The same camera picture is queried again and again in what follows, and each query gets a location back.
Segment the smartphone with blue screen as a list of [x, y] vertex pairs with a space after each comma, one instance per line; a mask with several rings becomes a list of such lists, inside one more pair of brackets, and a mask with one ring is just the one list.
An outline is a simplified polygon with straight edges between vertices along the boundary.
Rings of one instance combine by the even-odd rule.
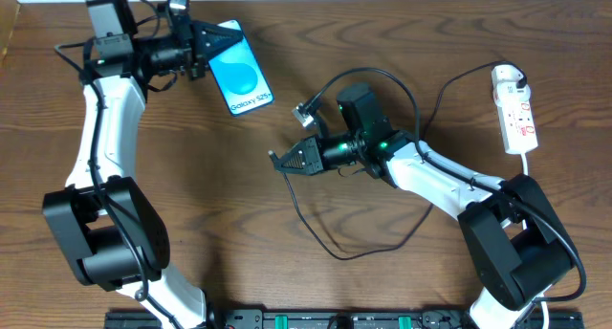
[[273, 91], [245, 36], [213, 58], [209, 67], [233, 116], [273, 103]]

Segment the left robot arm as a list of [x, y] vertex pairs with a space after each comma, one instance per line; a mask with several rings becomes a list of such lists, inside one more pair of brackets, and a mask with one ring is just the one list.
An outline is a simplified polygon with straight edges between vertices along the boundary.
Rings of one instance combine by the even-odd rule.
[[222, 328], [205, 292], [170, 260], [164, 222], [135, 179], [139, 123], [153, 77], [203, 77], [210, 61], [242, 40], [189, 15], [189, 0], [165, 0], [152, 18], [167, 34], [142, 36], [129, 0], [88, 0], [94, 35], [76, 72], [86, 115], [65, 187], [42, 212], [73, 275], [135, 299], [164, 328]]

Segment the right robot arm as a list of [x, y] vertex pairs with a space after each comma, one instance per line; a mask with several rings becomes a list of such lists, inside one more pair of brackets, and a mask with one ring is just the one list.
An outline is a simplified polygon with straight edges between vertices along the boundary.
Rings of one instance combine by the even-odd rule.
[[455, 219], [484, 286], [468, 311], [475, 327], [515, 327], [577, 267], [575, 246], [533, 178], [477, 173], [393, 129], [366, 83], [343, 89], [337, 104], [347, 132], [320, 130], [282, 157], [272, 155], [274, 168], [313, 176], [361, 163], [372, 178], [417, 194]]

